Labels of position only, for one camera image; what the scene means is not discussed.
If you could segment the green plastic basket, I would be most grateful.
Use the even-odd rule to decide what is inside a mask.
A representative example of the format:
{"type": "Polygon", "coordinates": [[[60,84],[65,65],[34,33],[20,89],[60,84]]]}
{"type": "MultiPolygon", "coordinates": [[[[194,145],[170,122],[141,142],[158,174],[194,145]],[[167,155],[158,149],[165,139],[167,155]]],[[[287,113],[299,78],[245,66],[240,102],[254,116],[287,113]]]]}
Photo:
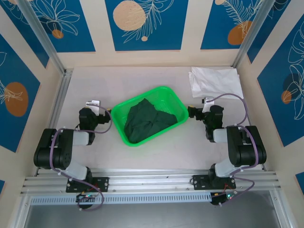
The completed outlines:
{"type": "Polygon", "coordinates": [[[130,146],[136,147],[140,146],[149,140],[160,136],[161,134],[185,123],[189,117],[187,108],[182,103],[182,101],[178,98],[175,92],[167,87],[167,86],[159,86],[150,91],[142,93],[134,98],[126,100],[118,105],[116,105],[111,112],[113,123],[115,124],[122,141],[130,146]],[[137,105],[143,99],[147,99],[154,107],[159,111],[164,111],[169,114],[173,114],[177,118],[177,123],[156,133],[155,135],[146,138],[145,140],[139,143],[131,143],[128,141],[125,133],[124,133],[124,126],[127,120],[128,113],[132,106],[137,105]]]}

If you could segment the dark green t-shirt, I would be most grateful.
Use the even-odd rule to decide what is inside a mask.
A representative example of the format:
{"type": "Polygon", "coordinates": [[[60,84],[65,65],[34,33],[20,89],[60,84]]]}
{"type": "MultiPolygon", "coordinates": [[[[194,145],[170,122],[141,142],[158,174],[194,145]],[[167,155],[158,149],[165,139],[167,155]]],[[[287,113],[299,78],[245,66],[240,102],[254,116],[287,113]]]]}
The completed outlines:
{"type": "Polygon", "coordinates": [[[131,143],[139,143],[177,123],[173,114],[157,110],[147,99],[132,106],[124,126],[124,133],[131,143]]]}

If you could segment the white folded t-shirt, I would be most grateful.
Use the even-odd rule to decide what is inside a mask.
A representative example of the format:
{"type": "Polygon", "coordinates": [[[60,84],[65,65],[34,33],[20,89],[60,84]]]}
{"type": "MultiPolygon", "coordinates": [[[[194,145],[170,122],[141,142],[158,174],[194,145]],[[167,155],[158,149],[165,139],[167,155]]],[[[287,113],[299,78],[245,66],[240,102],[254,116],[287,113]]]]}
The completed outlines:
{"type": "Polygon", "coordinates": [[[194,98],[217,97],[226,93],[244,97],[239,74],[235,68],[192,67],[188,77],[194,98]]]}

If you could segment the aluminium side rail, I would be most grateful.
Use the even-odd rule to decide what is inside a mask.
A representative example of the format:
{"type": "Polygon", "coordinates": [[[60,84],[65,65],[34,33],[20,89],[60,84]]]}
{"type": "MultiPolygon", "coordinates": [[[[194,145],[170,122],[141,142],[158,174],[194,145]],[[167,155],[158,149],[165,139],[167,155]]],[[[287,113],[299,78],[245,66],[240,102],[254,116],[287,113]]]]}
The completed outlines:
{"type": "MultiPolygon", "coordinates": [[[[246,101],[246,98],[245,98],[244,77],[243,77],[242,71],[240,69],[237,69],[237,72],[238,72],[239,79],[240,79],[240,84],[241,84],[241,87],[242,87],[243,101],[244,101],[244,103],[246,105],[245,110],[246,110],[246,116],[247,116],[248,125],[252,125],[250,117],[249,117],[249,105],[247,104],[247,101],[246,101]]],[[[260,169],[260,170],[266,171],[266,167],[265,167],[264,164],[259,164],[254,169],[255,170],[260,169]]]]}
{"type": "Polygon", "coordinates": [[[67,90],[71,81],[73,69],[67,69],[65,74],[62,76],[60,85],[57,91],[57,95],[54,101],[54,105],[52,108],[52,112],[50,115],[49,123],[48,123],[48,128],[56,128],[59,116],[63,107],[63,103],[67,94],[67,90]]]}

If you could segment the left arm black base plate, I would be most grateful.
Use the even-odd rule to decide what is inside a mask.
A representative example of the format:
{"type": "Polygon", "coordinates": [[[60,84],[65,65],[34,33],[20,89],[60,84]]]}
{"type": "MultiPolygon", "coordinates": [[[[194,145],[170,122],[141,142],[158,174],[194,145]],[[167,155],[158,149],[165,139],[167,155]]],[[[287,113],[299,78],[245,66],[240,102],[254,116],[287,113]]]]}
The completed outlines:
{"type": "MultiPolygon", "coordinates": [[[[109,178],[108,177],[93,177],[90,183],[96,186],[101,192],[108,192],[109,178]]],[[[97,192],[96,189],[80,183],[78,181],[67,181],[66,192],[67,193],[81,193],[81,192],[97,192]]]]}

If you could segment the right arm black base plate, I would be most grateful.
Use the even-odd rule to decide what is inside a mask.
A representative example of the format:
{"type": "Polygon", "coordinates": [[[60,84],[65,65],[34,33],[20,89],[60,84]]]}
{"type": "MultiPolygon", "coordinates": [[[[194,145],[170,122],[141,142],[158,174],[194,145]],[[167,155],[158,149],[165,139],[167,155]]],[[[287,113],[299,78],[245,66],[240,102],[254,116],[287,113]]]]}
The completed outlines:
{"type": "Polygon", "coordinates": [[[235,180],[232,178],[210,177],[209,175],[193,175],[191,183],[195,190],[226,190],[236,189],[235,180]]]}

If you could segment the aluminium mounting rail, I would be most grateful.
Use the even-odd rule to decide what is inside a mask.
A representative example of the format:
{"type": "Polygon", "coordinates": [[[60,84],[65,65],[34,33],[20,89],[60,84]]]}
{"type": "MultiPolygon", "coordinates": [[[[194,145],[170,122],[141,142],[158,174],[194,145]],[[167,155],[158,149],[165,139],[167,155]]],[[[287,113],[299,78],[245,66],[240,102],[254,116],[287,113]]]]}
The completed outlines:
{"type": "MultiPolygon", "coordinates": [[[[109,177],[109,194],[118,193],[180,193],[193,191],[193,175],[205,175],[207,170],[120,170],[92,169],[94,177],[109,177]]],[[[235,175],[237,190],[245,190],[254,181],[253,190],[280,190],[281,184],[274,171],[245,170],[235,175]]],[[[52,170],[38,170],[36,176],[25,178],[21,195],[63,195],[67,178],[52,170]]]]}

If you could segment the aluminium frame post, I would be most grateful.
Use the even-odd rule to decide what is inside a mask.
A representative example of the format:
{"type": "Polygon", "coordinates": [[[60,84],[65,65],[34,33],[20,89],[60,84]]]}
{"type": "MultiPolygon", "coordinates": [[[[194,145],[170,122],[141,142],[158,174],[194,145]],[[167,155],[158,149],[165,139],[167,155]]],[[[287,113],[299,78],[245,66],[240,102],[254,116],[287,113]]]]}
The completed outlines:
{"type": "Polygon", "coordinates": [[[50,60],[55,66],[56,70],[62,75],[65,75],[66,69],[62,64],[60,58],[57,55],[57,51],[54,48],[52,42],[50,41],[46,31],[44,30],[42,24],[40,23],[37,15],[30,6],[30,3],[27,0],[16,0],[18,7],[20,8],[23,16],[29,23],[31,29],[35,33],[37,39],[41,43],[42,47],[48,54],[50,60]]]}
{"type": "Polygon", "coordinates": [[[263,25],[269,11],[271,10],[275,0],[263,0],[260,9],[247,32],[243,43],[241,44],[237,56],[232,64],[233,68],[238,68],[256,38],[261,26],[263,25]]]}

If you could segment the aluminium frame bar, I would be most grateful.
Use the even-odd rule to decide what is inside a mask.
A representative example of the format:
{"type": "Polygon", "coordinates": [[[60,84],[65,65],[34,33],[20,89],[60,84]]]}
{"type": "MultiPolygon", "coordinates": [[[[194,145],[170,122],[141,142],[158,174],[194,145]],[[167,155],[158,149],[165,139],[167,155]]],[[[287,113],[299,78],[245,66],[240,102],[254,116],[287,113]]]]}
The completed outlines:
{"type": "Polygon", "coordinates": [[[13,208],[7,228],[24,228],[31,206],[31,196],[19,196],[13,208]]]}
{"type": "Polygon", "coordinates": [[[298,224],[283,191],[274,189],[270,190],[269,193],[276,211],[280,228],[298,228],[298,224]]]}

